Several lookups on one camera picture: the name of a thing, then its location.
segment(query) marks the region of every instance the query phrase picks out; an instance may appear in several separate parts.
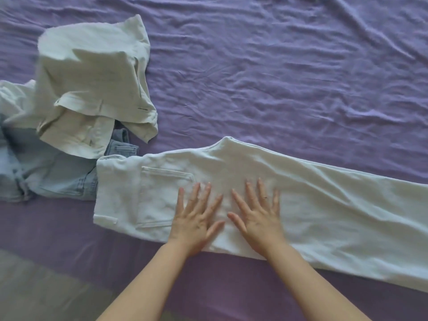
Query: skin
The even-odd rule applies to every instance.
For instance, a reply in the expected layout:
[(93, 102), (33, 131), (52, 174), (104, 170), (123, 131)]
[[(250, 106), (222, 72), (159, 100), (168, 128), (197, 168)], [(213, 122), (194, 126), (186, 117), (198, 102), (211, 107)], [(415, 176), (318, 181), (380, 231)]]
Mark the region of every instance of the skin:
[[(257, 181), (258, 196), (246, 182), (246, 202), (235, 190), (242, 218), (229, 212), (249, 245), (264, 256), (276, 271), (302, 309), (308, 321), (369, 321), (355, 305), (316, 272), (288, 244), (280, 219), (280, 194), (274, 191), (269, 203), (263, 182)], [(211, 217), (222, 201), (222, 195), (208, 203), (211, 185), (198, 199), (200, 184), (194, 185), (184, 207), (184, 190), (179, 189), (175, 217), (168, 242), (156, 253), (141, 273), (126, 287), (98, 318), (98, 321), (155, 321), (161, 316), (168, 294), (186, 259), (211, 242), (224, 226), (224, 221), (210, 225)]]

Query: purple fabric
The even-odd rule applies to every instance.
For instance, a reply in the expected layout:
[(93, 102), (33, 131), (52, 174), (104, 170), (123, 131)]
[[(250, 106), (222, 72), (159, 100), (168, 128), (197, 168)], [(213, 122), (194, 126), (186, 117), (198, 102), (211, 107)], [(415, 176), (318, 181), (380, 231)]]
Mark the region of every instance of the purple fabric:
[[(141, 154), (230, 135), (428, 182), (428, 0), (0, 0), (0, 78), (33, 77), (45, 28), (136, 13), (159, 113), (154, 140), (131, 139)], [(0, 204), (0, 247), (119, 291), (159, 244), (93, 225), (93, 206)], [(323, 275), (374, 321), (426, 320), (426, 293)], [(167, 307), (198, 320), (303, 320), (266, 262), (219, 254), (188, 261)]]

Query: person's left arm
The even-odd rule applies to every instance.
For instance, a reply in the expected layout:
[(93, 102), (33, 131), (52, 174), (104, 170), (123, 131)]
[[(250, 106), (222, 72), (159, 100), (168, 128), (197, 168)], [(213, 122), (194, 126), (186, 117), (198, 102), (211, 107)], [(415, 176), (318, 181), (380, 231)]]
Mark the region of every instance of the person's left arm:
[(193, 187), (184, 207), (184, 189), (179, 189), (175, 216), (168, 242), (164, 244), (97, 321), (156, 321), (181, 272), (186, 259), (197, 254), (221, 230), (224, 221), (209, 226), (212, 215), (222, 201), (222, 195), (210, 204), (209, 183), (198, 199), (200, 184)]

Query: light blue denim jeans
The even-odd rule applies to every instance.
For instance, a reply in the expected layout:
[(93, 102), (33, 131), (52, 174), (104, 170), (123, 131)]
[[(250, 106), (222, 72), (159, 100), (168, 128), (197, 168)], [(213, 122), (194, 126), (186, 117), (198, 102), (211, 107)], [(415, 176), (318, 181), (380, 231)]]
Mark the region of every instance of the light blue denim jeans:
[[(96, 159), (66, 154), (41, 141), (30, 128), (2, 128), (0, 200), (24, 201), (31, 192), (50, 198), (95, 200)], [(126, 129), (114, 130), (105, 155), (137, 155)]]

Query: person's left hand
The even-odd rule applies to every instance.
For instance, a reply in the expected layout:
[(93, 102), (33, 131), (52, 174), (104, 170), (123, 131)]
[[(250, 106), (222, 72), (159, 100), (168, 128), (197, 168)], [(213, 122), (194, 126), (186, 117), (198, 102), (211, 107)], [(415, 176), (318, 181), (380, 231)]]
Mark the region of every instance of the person's left hand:
[(214, 201), (208, 204), (211, 193), (211, 183), (204, 189), (202, 197), (198, 199), (200, 183), (193, 186), (189, 202), (184, 207), (183, 188), (179, 188), (175, 216), (171, 226), (168, 243), (175, 243), (185, 250), (187, 256), (195, 255), (203, 247), (211, 242), (224, 226), (224, 221), (217, 221), (210, 226), (211, 217), (219, 207), (223, 195), (218, 195)]

